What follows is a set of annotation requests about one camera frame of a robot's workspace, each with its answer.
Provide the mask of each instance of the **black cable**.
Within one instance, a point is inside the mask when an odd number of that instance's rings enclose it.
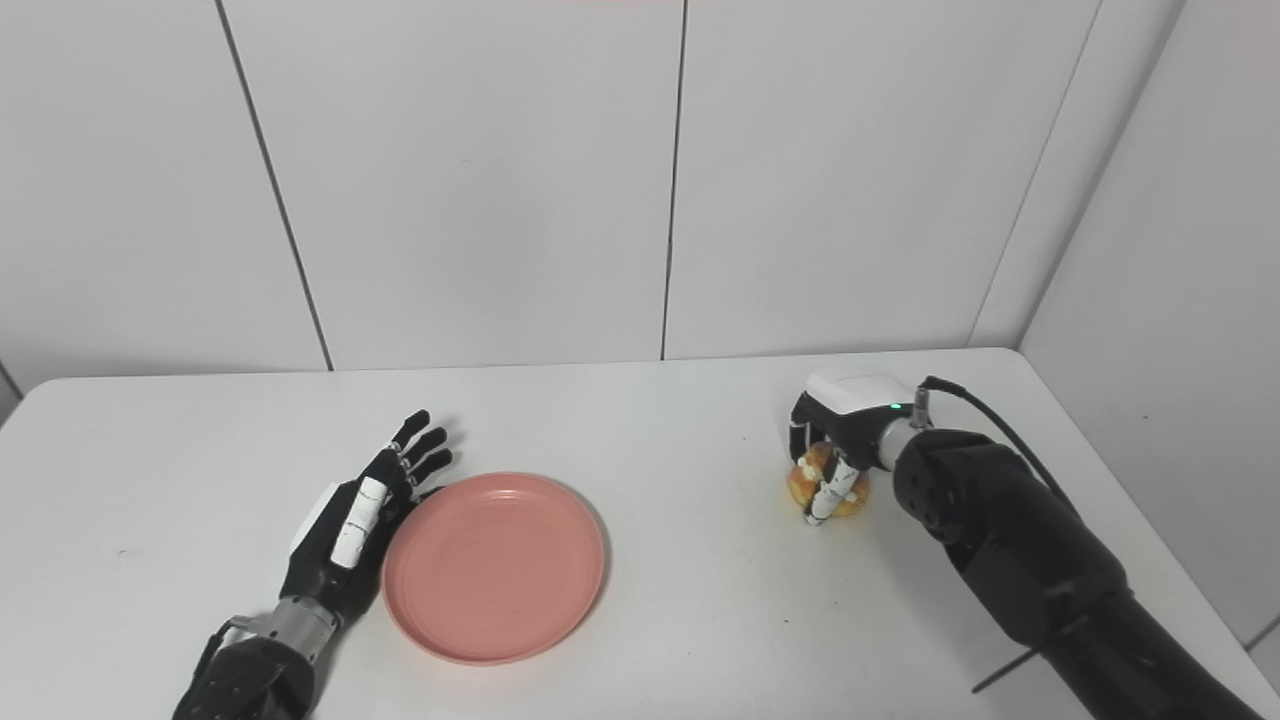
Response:
[[[1048,491],[1053,493],[1053,497],[1059,498],[1062,502],[1062,505],[1066,505],[1071,510],[1071,512],[1074,512],[1076,516],[1080,515],[1079,511],[1075,510],[1075,505],[1071,505],[1071,501],[1066,497],[1066,493],[1062,492],[1062,487],[1059,486],[1057,480],[1053,479],[1053,475],[1048,471],[1048,468],[1046,468],[1044,464],[1039,461],[1039,457],[1037,457],[1036,454],[1032,451],[1032,448],[1028,447],[1025,442],[1023,442],[1023,438],[1018,434],[1018,432],[1014,430],[1014,428],[1009,427],[1009,423],[1006,423],[1005,419],[1001,418],[998,413],[992,410],[989,405],[987,405],[982,400],[978,400],[978,397],[974,396],[972,392],[969,392],[968,388],[965,388],[964,386],[954,383],[951,380],[945,380],[937,375],[929,375],[924,378],[924,382],[920,383],[920,387],[925,389],[936,389],[938,392],[945,392],[947,395],[954,395],[960,400],[964,400],[969,405],[977,407],[978,411],[986,415],[988,420],[991,420],[997,428],[1000,428],[1000,432],[1005,433],[1005,437],[1007,437],[1009,441],[1014,443],[1014,447],[1016,447],[1018,451],[1023,454],[1023,457],[1027,459],[1027,462],[1029,462],[1030,466],[1036,469],[1036,474],[1039,475],[1042,480],[1044,480],[1046,486],[1048,486]]]

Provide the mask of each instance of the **plate rim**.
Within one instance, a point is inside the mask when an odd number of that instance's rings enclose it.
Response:
[[[586,597],[588,600],[584,603],[582,610],[579,611],[579,612],[575,612],[576,616],[573,618],[572,624],[570,624],[568,628],[564,632],[554,634],[554,637],[549,642],[540,643],[539,646],[536,646],[536,647],[534,647],[534,648],[531,648],[529,651],[521,652],[518,655],[503,656],[503,657],[498,657],[498,659],[472,659],[472,657],[462,657],[462,656],[451,655],[448,652],[442,651],[440,648],[435,648],[435,647],[431,647],[431,646],[429,646],[429,644],[426,644],[424,642],[420,642],[419,638],[416,637],[416,634],[413,632],[411,632],[408,628],[406,628],[404,623],[407,621],[407,619],[402,620],[402,618],[399,616],[399,614],[397,612],[397,610],[396,610],[396,607],[394,607],[394,605],[392,602],[392,597],[390,597],[392,593],[389,592],[389,588],[392,587],[390,585],[390,575],[392,575],[392,565],[393,565],[390,560],[393,557],[393,551],[396,550],[397,544],[403,544],[403,542],[408,542],[408,541],[401,541],[401,538],[408,537],[407,534],[404,534],[404,530],[406,530],[404,525],[413,520],[413,515],[415,514],[417,514],[424,507],[428,507],[429,503],[438,503],[442,498],[447,501],[447,498],[451,495],[453,495],[453,493],[449,493],[449,491],[453,489],[453,488],[457,488],[457,487],[460,487],[460,486],[462,486],[465,483],[470,483],[472,480],[493,479],[493,478],[499,478],[499,477],[517,477],[517,478],[524,478],[524,479],[527,479],[527,480],[534,480],[534,482],[536,482],[539,484],[543,484],[545,487],[552,488],[554,492],[563,493],[570,500],[572,500],[573,505],[579,510],[581,510],[582,514],[586,516],[586,519],[590,521],[589,525],[591,528],[591,537],[593,537],[591,548],[595,552],[595,555],[599,557],[599,562],[595,564],[595,573],[594,573],[594,578],[591,578],[590,592],[589,593],[584,593],[584,597]],[[607,548],[604,547],[604,530],[600,528],[600,519],[599,519],[599,516],[593,510],[593,507],[590,505],[588,505],[586,501],[577,492],[575,492],[573,489],[571,489],[564,483],[561,483],[561,482],[554,480],[552,478],[548,478],[545,475],[539,475],[536,473],[525,473],[525,471],[520,471],[520,470],[495,470],[495,471],[489,471],[489,473],[480,473],[477,475],[470,475],[470,477],[462,478],[461,480],[456,480],[456,482],[448,483],[447,486],[439,488],[430,497],[425,498],[417,507],[415,507],[413,511],[410,512],[408,518],[406,518],[404,521],[401,524],[401,527],[397,528],[396,536],[392,538],[392,542],[390,542],[390,544],[387,548],[387,556],[383,559],[381,571],[379,573],[379,575],[380,575],[379,580],[381,582],[381,587],[379,588],[380,589],[379,594],[383,596],[383,606],[387,609],[387,614],[390,615],[392,623],[396,625],[396,629],[399,630],[401,635],[403,635],[407,641],[410,641],[410,643],[412,643],[415,647],[417,647],[420,650],[424,650],[424,651],[429,652],[430,655],[434,655],[435,657],[439,657],[442,660],[447,660],[449,662],[456,662],[458,665],[475,665],[475,666],[504,665],[507,662],[517,662],[520,660],[526,660],[529,657],[535,656],[535,655],[540,655],[543,652],[547,652],[552,647],[556,647],[557,644],[559,644],[564,638],[567,638],[568,635],[571,635],[573,633],[573,630],[576,630],[577,626],[582,624],[582,620],[585,620],[586,616],[590,615],[591,609],[595,607],[595,603],[596,603],[596,601],[600,597],[600,588],[604,584],[605,566],[608,565],[608,557],[607,557],[607,555],[608,555],[608,552],[607,552]]]

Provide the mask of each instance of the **black robotic finger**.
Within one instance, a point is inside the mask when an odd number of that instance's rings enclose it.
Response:
[[[365,470],[360,473],[360,477],[372,478],[392,489],[397,486],[404,486],[408,482],[401,456],[389,447],[375,455],[369,465],[365,466]]]
[[[401,425],[399,432],[392,438],[392,445],[397,448],[403,448],[408,445],[408,441],[413,439],[413,436],[426,429],[431,424],[431,414],[426,410],[419,410],[408,418],[404,419],[404,424]]]
[[[416,486],[425,480],[431,473],[443,470],[449,462],[453,462],[452,450],[444,448],[438,452],[433,452],[419,462],[412,470],[410,470],[410,482]]]
[[[412,468],[422,461],[433,450],[436,450],[444,441],[449,439],[449,433],[444,428],[431,428],[430,430],[422,433],[422,437],[417,438],[413,445],[404,448],[401,455],[408,466]]]

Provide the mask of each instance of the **robot finger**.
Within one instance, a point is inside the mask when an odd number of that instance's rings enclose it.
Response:
[[[444,441],[449,439],[449,433],[444,428],[431,428],[430,430],[422,433],[422,437],[417,438],[413,445],[404,448],[401,457],[408,468],[412,468],[422,461],[433,450],[438,450]]]
[[[410,482],[413,486],[419,486],[428,475],[436,470],[443,470],[449,462],[453,462],[453,451],[449,448],[440,450],[428,455],[421,462],[413,466],[410,471]]]
[[[419,410],[408,418],[404,419],[404,424],[401,425],[399,432],[392,438],[392,445],[397,451],[402,451],[408,446],[408,441],[413,439],[413,436],[426,429],[431,424],[431,414],[426,410]]]

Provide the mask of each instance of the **white table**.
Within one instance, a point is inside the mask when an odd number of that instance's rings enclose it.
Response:
[[[4,715],[169,717],[209,633],[274,603],[324,486],[425,406],[461,451],[442,482],[527,470],[589,498],[611,548],[607,584],[563,643],[497,667],[416,650],[379,601],[339,648],[320,720],[1085,717],[1042,660],[969,694],[1019,648],[895,505],[887,477],[873,478],[861,515],[801,520],[782,482],[787,414],[812,370],[851,361],[910,384],[940,374],[993,405],[1152,614],[1280,717],[1280,698],[1048,389],[1002,350],[41,386],[0,432]],[[934,416],[995,433],[947,397]]]

